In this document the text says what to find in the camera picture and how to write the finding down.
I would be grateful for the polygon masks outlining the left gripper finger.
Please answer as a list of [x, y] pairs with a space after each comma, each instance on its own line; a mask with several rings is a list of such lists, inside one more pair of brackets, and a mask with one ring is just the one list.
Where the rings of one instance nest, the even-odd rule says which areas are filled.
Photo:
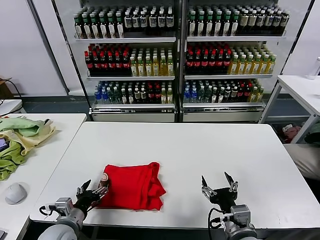
[[109, 191], [109, 187], [107, 185], [101, 186], [96, 190], [92, 191], [92, 195], [94, 200], [101, 200]]
[[90, 183], [91, 183], [91, 180], [89, 179], [88, 181], [84, 182], [82, 186], [77, 187], [76, 195], [81, 195], [85, 193]]

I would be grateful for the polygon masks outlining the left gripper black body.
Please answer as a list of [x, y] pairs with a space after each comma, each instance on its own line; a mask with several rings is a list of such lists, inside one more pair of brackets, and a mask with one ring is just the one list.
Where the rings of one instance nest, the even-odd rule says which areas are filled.
[[100, 196], [93, 191], [84, 191], [76, 194], [76, 203], [74, 207], [80, 209], [83, 213], [87, 213], [92, 203], [98, 201]]

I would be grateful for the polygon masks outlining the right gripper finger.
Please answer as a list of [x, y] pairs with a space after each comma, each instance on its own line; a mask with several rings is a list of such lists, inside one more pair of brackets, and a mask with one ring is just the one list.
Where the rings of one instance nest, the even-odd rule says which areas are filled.
[[205, 195], [206, 198], [211, 198], [217, 194], [215, 190], [208, 186], [204, 176], [201, 176], [201, 192]]
[[224, 175], [229, 183], [229, 192], [237, 193], [238, 192], [238, 181], [234, 181], [233, 177], [227, 172], [224, 172]]

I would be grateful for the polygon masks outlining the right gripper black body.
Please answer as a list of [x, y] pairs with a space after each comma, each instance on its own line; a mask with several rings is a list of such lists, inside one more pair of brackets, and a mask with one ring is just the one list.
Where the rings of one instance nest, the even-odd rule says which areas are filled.
[[230, 191], [229, 188], [215, 189], [214, 194], [209, 198], [212, 204], [217, 204], [221, 208], [230, 208], [232, 206], [235, 206], [236, 199], [237, 199], [237, 192]]

